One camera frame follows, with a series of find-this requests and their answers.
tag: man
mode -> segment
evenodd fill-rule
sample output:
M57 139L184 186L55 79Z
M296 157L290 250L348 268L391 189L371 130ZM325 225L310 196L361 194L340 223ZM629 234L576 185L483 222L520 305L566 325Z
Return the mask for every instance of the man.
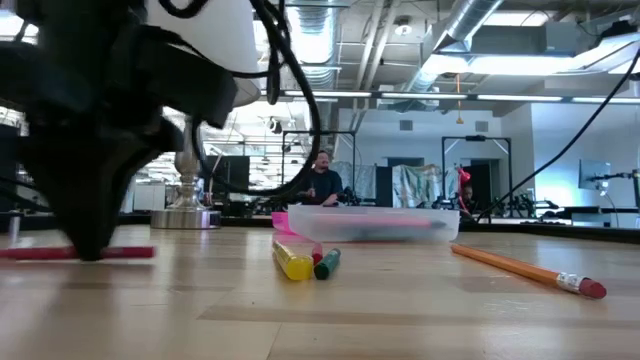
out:
M329 170L329 154L320 150L311 173L303 183L305 205L333 206L342 192L342 179L337 172Z
M473 214L473 212L477 210L478 203L473 200L473 187L471 186L471 182L464 184L460 197L469 213Z

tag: door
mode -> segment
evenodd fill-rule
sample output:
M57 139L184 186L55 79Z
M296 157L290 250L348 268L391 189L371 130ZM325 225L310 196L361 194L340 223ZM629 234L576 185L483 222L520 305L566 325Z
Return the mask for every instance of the door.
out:
M491 204L491 166L465 166L464 171L471 174L473 200L478 204L476 210L486 209Z

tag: white robot part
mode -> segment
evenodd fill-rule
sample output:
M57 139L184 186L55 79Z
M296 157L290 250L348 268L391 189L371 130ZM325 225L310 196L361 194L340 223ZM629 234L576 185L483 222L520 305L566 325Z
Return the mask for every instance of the white robot part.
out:
M173 0L184 8L189 0ZM258 52L253 33L253 13L248 0L209 1L198 15L179 19L169 15L157 0L147 1L148 24L179 34L214 63L233 71L257 72ZM236 79L234 106L260 97L257 80Z

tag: table surface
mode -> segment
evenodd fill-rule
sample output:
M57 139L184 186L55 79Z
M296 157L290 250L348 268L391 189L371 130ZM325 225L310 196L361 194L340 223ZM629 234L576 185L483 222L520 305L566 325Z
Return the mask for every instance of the table surface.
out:
M3 359L639 359L640 247L523 234L458 242L600 280L595 301L452 255L342 243L327 281L287 280L270 229L117 230L154 259L0 261ZM312 244L281 236L295 251ZM19 246L65 244L25 232ZM7 238L0 239L7 245ZM324 244L325 251L331 244Z

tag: pencil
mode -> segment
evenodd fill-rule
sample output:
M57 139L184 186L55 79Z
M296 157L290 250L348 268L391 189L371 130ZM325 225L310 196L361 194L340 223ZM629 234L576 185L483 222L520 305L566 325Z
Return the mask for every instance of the pencil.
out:
M555 272L505 256L488 253L463 245L451 245L451 251L485 264L493 265L503 270L527 277L543 284L581 294L594 299L602 299L607 295L607 289L597 281L584 276Z

